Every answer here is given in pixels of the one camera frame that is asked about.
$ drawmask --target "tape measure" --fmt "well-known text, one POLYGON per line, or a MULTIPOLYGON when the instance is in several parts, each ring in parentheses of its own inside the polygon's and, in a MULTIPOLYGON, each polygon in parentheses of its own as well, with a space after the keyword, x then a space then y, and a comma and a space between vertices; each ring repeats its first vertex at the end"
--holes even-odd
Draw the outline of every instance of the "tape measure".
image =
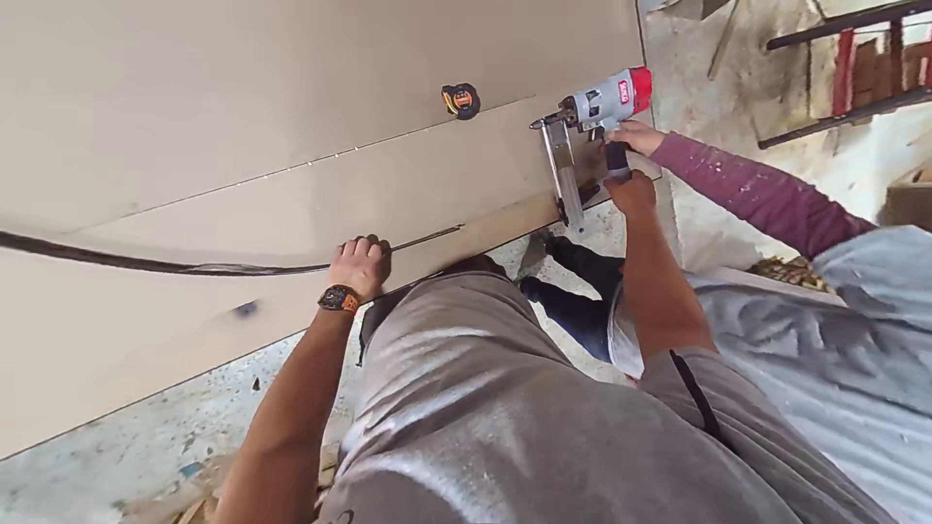
POLYGON ((457 120, 469 120, 479 114, 479 95, 472 84, 444 86, 442 89, 446 110, 457 120))

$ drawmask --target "purple long sleeve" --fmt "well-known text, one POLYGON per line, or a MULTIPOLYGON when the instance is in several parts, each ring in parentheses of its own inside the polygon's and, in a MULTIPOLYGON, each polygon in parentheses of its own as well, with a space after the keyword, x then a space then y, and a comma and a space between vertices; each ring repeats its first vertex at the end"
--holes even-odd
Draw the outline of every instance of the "purple long sleeve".
POLYGON ((666 136, 651 160, 810 260, 876 228, 787 172, 674 132, 666 136))

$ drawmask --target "concrete floor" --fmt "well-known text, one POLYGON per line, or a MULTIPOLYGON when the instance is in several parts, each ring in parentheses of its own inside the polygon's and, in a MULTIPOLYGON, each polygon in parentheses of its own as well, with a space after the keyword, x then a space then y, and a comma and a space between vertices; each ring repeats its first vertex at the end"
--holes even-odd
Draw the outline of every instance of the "concrete floor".
MULTIPOLYGON (((873 218, 887 184, 932 154, 932 137, 923 136, 932 121, 932 104, 877 117, 866 127, 820 133, 758 151, 755 143, 762 135, 777 134, 825 114, 832 45, 827 42, 813 48, 814 88, 807 96, 804 53, 785 49, 765 55, 761 45, 774 32, 788 33, 816 23, 813 4, 804 0, 741 2, 741 18, 713 82, 706 80, 706 70, 730 6, 701 22, 676 19, 663 11, 645 15, 657 127, 795 172, 854 213, 873 218)), ((832 15, 879 3, 883 2, 834 0, 822 2, 822 8, 832 15)), ((742 269, 763 255, 794 255, 675 177, 665 176, 658 194, 667 233, 686 269, 722 265, 742 269)), ((586 245, 605 255, 624 254, 624 219, 610 202, 587 211, 587 220, 586 245)), ((527 245, 527 238, 519 239, 491 254, 514 276, 527 245)), ((539 276, 564 289, 595 295, 552 260, 544 262, 539 276)), ((585 353, 539 307, 535 311, 573 364, 596 379, 624 381, 617 369, 585 353)), ((350 336, 325 436, 324 455, 328 457, 333 456, 352 417, 352 392, 360 378, 355 365, 358 328, 350 336)), ((298 337, 271 344, 0 462, 0 522, 158 521, 215 490, 265 388, 298 337), (254 388, 257 379, 258 391, 254 388)))

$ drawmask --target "hand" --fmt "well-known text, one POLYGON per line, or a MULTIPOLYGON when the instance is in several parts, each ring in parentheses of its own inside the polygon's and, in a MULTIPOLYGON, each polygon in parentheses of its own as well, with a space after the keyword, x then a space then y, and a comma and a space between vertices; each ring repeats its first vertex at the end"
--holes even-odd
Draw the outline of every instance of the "hand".
POLYGON ((625 120, 621 122, 617 130, 605 133, 605 139, 609 142, 627 142, 631 148, 649 157, 660 147, 660 144, 666 138, 665 132, 659 132, 656 129, 642 124, 636 120, 625 120))
POLYGON ((391 247, 376 235, 357 237, 336 247, 330 263, 330 284, 351 287, 360 302, 369 301, 382 292, 382 284, 391 274, 391 247))
POLYGON ((621 182, 617 178, 606 178, 602 185, 611 195, 618 211, 628 218, 654 213, 657 207, 653 181, 641 170, 633 170, 631 180, 627 182, 621 182))

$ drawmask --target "nail gun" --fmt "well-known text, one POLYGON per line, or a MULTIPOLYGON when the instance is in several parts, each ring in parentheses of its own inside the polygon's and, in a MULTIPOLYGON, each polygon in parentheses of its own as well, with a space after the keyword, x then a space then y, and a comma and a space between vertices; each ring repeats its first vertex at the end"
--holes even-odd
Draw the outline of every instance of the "nail gun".
MULTIPOLYGON (((605 131, 612 131, 618 123, 651 106, 653 89, 651 71, 647 67, 625 69, 588 90, 581 90, 563 99, 559 111, 530 124, 543 134, 544 146, 550 157, 550 169, 556 183, 556 205, 560 219, 570 231, 583 233, 583 204, 576 184, 569 128, 588 132, 589 140, 604 139, 605 131)), ((605 145, 605 158, 609 173, 606 178, 631 178, 631 169, 625 154, 624 142, 605 145)))

